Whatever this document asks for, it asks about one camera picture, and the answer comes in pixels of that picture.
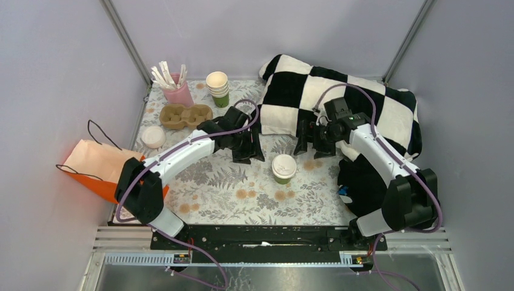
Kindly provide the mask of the white plastic cup lid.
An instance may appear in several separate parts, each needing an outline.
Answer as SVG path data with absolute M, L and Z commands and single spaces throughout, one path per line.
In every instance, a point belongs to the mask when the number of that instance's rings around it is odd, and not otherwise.
M 292 178 L 297 170 L 297 163 L 295 159 L 286 154 L 276 156 L 272 161 L 272 172 L 280 179 Z

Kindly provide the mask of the green paper coffee cup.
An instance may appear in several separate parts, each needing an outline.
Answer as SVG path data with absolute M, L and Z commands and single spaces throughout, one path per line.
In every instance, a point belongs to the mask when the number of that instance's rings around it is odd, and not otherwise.
M 288 178 L 283 178 L 283 177 L 280 177 L 280 176 L 276 176 L 276 175 L 273 175 L 274 176 L 274 180 L 278 183 L 278 184 L 281 184 L 281 185 L 286 185 L 288 184 L 292 177 L 288 177 Z

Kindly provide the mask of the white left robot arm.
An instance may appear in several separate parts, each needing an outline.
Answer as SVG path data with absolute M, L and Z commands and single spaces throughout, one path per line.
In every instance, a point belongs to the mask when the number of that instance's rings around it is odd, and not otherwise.
M 219 150 L 231 150 L 234 163 L 263 161 L 255 124 L 258 119 L 259 109 L 247 115 L 231 106 L 224 116 L 200 123 L 185 140 L 168 150 L 143 161 L 128 159 L 114 194 L 119 206 L 139 222 L 165 234 L 165 242 L 173 249 L 183 248 L 188 241 L 185 222 L 164 206 L 164 186 L 190 165 Z

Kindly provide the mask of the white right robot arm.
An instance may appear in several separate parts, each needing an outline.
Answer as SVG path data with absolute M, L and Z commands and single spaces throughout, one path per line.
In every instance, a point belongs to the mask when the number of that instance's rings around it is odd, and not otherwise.
M 311 142 L 315 158 L 331 157 L 336 143 L 344 141 L 365 157 L 385 187 L 380 206 L 350 223 L 350 246 L 362 250 L 372 236 L 380 233 L 435 230 L 433 223 L 440 223 L 442 214 L 434 171 L 421 170 L 402 157 L 379 135 L 372 118 L 363 112 L 353 113 L 344 98 L 333 99 L 324 107 L 325 124 L 306 120 L 299 123 L 294 154 L 305 153 Z

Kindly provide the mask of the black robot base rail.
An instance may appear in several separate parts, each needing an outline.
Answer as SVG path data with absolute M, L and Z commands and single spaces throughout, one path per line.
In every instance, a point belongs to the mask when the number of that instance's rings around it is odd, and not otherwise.
M 176 239 L 199 247 L 219 263 L 341 263 L 342 254 L 367 255 L 377 236 L 355 226 L 190 224 Z

